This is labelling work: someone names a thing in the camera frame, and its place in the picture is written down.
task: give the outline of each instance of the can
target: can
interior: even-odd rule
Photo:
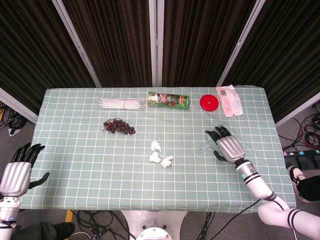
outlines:
[[[168,106],[178,109],[187,109],[189,106],[189,96],[148,92],[148,106]]]

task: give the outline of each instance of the red plastic lid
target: red plastic lid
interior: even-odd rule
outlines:
[[[214,110],[216,110],[219,106],[219,102],[218,99],[210,94],[206,94],[204,96],[201,97],[200,99],[200,106],[208,111],[208,112],[212,112]]]

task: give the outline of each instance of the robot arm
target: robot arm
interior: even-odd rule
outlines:
[[[13,228],[17,227],[16,220],[20,209],[19,197],[23,196],[28,189],[43,184],[49,172],[37,181],[30,182],[30,175],[38,154],[45,146],[30,143],[19,148],[10,163],[5,167],[0,193],[3,199],[0,200],[0,236],[3,240],[9,240]]]
[[[259,218],[267,225],[291,228],[314,240],[320,240],[320,217],[290,209],[285,201],[278,197],[265,183],[253,164],[245,159],[246,153],[235,136],[225,127],[215,127],[216,131],[205,131],[220,148],[223,156],[214,151],[220,161],[235,164],[235,170],[244,183],[258,199],[269,201],[258,207]]]

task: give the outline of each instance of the bundle of straws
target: bundle of straws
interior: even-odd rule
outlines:
[[[142,110],[142,100],[102,97],[98,100],[98,105],[103,109],[129,109]]]

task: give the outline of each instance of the green checkered tablecloth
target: green checkered tablecloth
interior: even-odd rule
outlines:
[[[256,199],[235,166],[218,161],[205,130],[223,124],[244,146],[246,157],[266,183],[290,207],[295,195],[285,168],[266,93],[254,86],[236,87],[243,115],[226,118],[200,107],[213,87],[62,88],[45,93],[32,144],[39,154],[31,180],[46,172],[48,180],[22,197],[25,209],[166,210],[238,213]],[[143,111],[100,109],[97,99],[146,99],[147,92],[190,96],[188,109],[145,106]],[[136,134],[112,134],[103,122],[121,118]],[[174,156],[163,169],[149,161],[151,142],[159,140],[160,157]],[[248,213],[256,211],[259,204]]]

